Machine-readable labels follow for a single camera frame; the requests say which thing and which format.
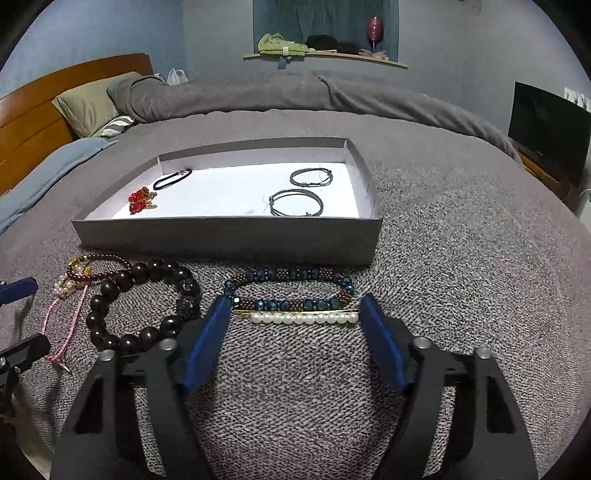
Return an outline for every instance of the black tv screen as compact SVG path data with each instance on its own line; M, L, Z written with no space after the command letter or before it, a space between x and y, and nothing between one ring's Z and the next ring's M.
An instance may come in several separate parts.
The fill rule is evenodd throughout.
M591 113L568 100L515 82L509 137L539 157L547 172L579 186L591 134Z

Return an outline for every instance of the red earring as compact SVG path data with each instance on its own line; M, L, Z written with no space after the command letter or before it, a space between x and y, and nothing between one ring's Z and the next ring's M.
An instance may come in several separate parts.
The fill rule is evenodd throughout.
M148 187L141 187L137 192L133 192L129 195L129 212L133 215L134 213L139 213L145 208L156 208L157 205L152 203L154 197L156 197L156 192L151 192L148 190Z

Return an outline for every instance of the pink fabric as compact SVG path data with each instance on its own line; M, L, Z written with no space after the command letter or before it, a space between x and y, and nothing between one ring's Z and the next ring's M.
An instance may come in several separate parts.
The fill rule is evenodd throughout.
M78 317L80 316L80 310L82 309L82 304L84 302L84 299L86 298L86 293L88 292L88 284L86 284L84 286L84 290L82 291L82 296L80 298L80 301L78 302L78 306L76 307L76 310L74 311L74 315L72 316L72 319L70 321L70 329L68 330L68 335L66 337L66 340L64 341L64 343L62 344L62 346L58 349L58 351L56 353L54 353L53 355L47 355L46 356L46 360L49 360L50 362L54 362L55 364L59 365L60 367L62 367L65 370L70 371L70 369L68 367L66 367L66 364L63 361L63 356L66 353L66 349L68 348L68 345L70 345L70 342L72 341L72 337L74 336L74 331L76 331L76 324L78 323ZM51 311L53 310L53 308L57 305L57 303L60 301L60 299L55 299L51 305L49 305L49 308L47 309L47 313L45 315L45 318L43 320L43 327L41 328L41 333L43 335L45 335L45 332L47 331L47 323L49 322L49 316L51 315Z

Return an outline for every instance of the gray blanket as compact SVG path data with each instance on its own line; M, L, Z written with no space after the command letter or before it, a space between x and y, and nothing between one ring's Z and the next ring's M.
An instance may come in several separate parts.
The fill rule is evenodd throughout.
M293 110L214 112L133 127L60 180L0 236L0 278L33 275L40 285L32 301L0 309L2 343L39 331L53 283L68 259L84 252L70 219L113 181L158 153L286 132L355 143L384 211L374 263L352 272L358 292L373 292L387 313L444 349L490 346L544 473L591 399L591 236L512 158L443 128ZM246 267L182 260L199 279L205 308L223 280ZM322 284L282 288L277 295L330 291ZM271 294L265 285L249 292ZM112 305L109 330L122 335L157 325L173 303L172 288L162 283L135 287ZM63 302L52 317L54 348L74 307L75 300ZM50 446L96 355L82 320L68 351L73 375L46 362L22 375L33 420ZM429 472L443 454L451 397L446 394ZM161 472L141 392L137 406L150 467ZM370 478L400 407L358 327L253 325L238 317L211 380L187 401L217 477L246 480Z
M423 93L400 90L386 81L353 73L256 72L248 78L210 83L194 80L174 86L158 77L143 77L111 85L108 93L119 111L143 123L235 110L353 112L478 137L521 163L509 139L481 117Z

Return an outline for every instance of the wall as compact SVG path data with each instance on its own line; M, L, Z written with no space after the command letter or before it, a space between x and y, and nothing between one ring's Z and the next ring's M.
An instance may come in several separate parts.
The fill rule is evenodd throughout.
M181 0L54 0L0 71L0 98L55 70L125 53L156 72L186 66Z
M400 88L459 103L466 29L476 0L399 0L398 59L408 71L342 59L294 60L288 70L337 70L388 79ZM243 60L252 51L252 0L183 0L188 75L202 79L273 71L277 61ZM215 44L212 55L207 45Z
M591 81L552 20L532 0L482 0L472 22L465 83L459 105L509 130L515 82L564 96L564 87L591 95ZM591 155L586 179L591 187ZM573 192L567 202L580 214Z

